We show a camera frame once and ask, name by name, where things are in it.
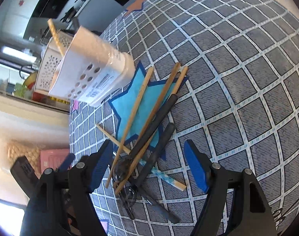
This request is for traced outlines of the white plastic utensil holder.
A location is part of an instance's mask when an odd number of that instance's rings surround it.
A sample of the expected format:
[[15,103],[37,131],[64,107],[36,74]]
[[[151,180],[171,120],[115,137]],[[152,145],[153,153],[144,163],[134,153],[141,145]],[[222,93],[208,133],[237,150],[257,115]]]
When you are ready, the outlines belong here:
[[131,55],[81,26],[54,73],[49,95],[97,107],[134,74]]

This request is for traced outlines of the black chopstick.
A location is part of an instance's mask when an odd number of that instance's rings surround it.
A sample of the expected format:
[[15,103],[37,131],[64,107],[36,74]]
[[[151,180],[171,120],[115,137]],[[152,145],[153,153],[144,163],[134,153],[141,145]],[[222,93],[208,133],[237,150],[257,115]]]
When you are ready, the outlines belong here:
[[136,190],[152,207],[155,211],[159,212],[165,219],[169,220],[173,224],[179,223],[180,219],[174,214],[162,207],[156,200],[154,200],[150,195],[148,195],[141,186],[135,184],[135,179],[130,177],[128,179],[131,187]]

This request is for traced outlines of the blue patterned handle chopstick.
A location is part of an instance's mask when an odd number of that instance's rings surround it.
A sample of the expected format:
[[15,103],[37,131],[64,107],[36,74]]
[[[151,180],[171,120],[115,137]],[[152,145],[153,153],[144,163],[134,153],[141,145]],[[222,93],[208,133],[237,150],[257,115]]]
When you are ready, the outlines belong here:
[[158,177],[161,180],[165,181],[166,183],[177,188],[180,191],[185,191],[187,189],[187,186],[184,183],[181,183],[181,182],[177,181],[176,179],[170,177],[165,172],[160,171],[156,167],[156,162],[154,163],[154,166],[152,167],[149,174],[146,176],[146,178],[150,178],[150,177]]

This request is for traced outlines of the grey checkered tablecloth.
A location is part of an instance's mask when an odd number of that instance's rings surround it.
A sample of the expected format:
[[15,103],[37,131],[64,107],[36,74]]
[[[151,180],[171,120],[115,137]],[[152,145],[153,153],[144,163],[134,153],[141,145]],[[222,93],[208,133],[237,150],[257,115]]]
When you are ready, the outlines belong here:
[[102,34],[166,79],[188,67],[176,126],[156,167],[185,184],[149,176],[144,188],[175,214],[172,224],[139,197],[130,219],[110,186],[93,194],[109,235],[189,235],[206,196],[184,156],[186,140],[226,169],[251,169],[283,233],[299,213],[299,20],[275,0],[143,0]]

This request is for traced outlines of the white perforated storage cart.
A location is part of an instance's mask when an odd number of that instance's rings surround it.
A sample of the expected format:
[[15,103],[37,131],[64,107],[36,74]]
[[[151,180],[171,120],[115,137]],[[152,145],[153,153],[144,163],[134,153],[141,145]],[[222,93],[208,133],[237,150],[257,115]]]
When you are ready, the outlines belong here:
[[[71,44],[73,35],[70,35],[62,30],[59,30],[57,35],[60,44],[62,45],[62,50],[65,52]],[[54,39],[51,38],[43,53],[34,88],[35,92],[49,96],[51,81],[61,60],[62,55],[60,54],[59,48],[57,47]]]

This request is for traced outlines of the long light wooden chopstick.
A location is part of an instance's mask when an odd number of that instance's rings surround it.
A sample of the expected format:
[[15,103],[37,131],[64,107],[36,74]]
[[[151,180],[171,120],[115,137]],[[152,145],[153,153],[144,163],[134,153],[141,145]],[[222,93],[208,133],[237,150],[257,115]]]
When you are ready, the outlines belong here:
[[108,186],[110,184],[110,181],[111,181],[111,178],[112,178],[112,175],[113,175],[113,171],[114,171],[115,165],[117,164],[117,161],[119,160],[119,157],[120,157],[121,152],[123,150],[123,146],[125,145],[126,137],[127,137],[128,133],[130,131],[132,123],[134,122],[134,118],[136,116],[137,110],[139,108],[139,105],[141,103],[143,95],[144,95],[144,93],[146,91],[146,88],[148,86],[150,78],[151,78],[151,76],[153,74],[153,71],[154,71],[153,67],[150,67],[149,70],[147,71],[146,76],[145,76],[145,78],[143,80],[143,83],[141,85],[141,88],[139,90],[139,93],[137,95],[136,101],[134,102],[134,106],[133,106],[133,108],[131,110],[131,114],[129,116],[128,122],[127,122],[126,127],[125,127],[125,130],[124,130],[123,135],[121,137],[121,141],[120,141],[119,147],[117,149],[115,158],[114,158],[113,163],[111,165],[110,174],[109,174],[109,176],[107,178],[107,181],[106,181],[106,188],[108,188]]

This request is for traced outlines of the pale thin bamboo chopstick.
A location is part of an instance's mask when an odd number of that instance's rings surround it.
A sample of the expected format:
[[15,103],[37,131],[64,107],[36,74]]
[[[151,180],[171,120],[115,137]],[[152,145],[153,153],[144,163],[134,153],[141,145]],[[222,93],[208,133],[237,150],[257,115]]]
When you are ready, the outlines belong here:
[[[110,133],[108,133],[105,129],[103,129],[99,124],[96,124],[96,127],[101,132],[103,132],[116,146],[118,147],[120,146],[120,142],[115,137],[113,137]],[[123,146],[122,149],[126,154],[129,154],[131,152],[131,150],[128,149],[126,146]]]

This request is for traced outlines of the black handled metal spoon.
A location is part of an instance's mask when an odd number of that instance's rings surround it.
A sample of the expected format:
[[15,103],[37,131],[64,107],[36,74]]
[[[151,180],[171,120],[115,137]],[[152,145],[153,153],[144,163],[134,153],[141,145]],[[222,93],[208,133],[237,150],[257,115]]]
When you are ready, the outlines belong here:
[[[167,127],[165,128],[164,132],[162,133],[154,151],[151,153],[150,157],[148,158],[145,166],[141,170],[139,176],[135,179],[135,184],[137,186],[141,186],[144,182],[146,176],[151,171],[152,167],[154,166],[154,163],[157,162],[158,158],[160,157],[162,151],[164,150],[165,146],[169,142],[169,139],[171,138],[171,135],[173,134],[173,131],[175,130],[174,123],[169,123]],[[132,214],[131,207],[136,202],[137,194],[139,194],[136,190],[134,190],[131,186],[125,187],[123,190],[119,193],[119,198],[121,201],[121,205],[123,208],[127,211],[128,216],[131,219],[135,219],[134,215]]]

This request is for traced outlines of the pink plastic stool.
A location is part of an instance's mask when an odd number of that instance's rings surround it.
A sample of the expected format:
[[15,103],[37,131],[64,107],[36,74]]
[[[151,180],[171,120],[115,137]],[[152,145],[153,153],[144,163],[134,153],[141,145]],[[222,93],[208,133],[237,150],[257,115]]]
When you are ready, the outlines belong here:
[[63,161],[69,155],[69,153],[69,149],[41,150],[41,173],[43,173],[47,168],[52,168],[53,170],[58,169],[58,167],[63,163]]

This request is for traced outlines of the ridged bamboo chopstick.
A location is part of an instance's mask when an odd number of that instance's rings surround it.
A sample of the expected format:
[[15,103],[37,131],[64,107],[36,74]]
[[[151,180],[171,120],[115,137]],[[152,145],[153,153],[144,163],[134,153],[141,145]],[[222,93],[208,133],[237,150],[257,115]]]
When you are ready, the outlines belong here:
[[54,23],[53,23],[53,20],[52,19],[48,19],[47,21],[48,23],[48,27],[49,27],[49,30],[51,32],[51,35],[56,43],[56,46],[61,54],[61,56],[64,56],[64,50],[63,50],[63,46],[62,44],[60,43],[60,40],[59,40],[59,37],[58,37],[58,34],[57,34],[57,31],[56,31],[56,28],[54,26]]

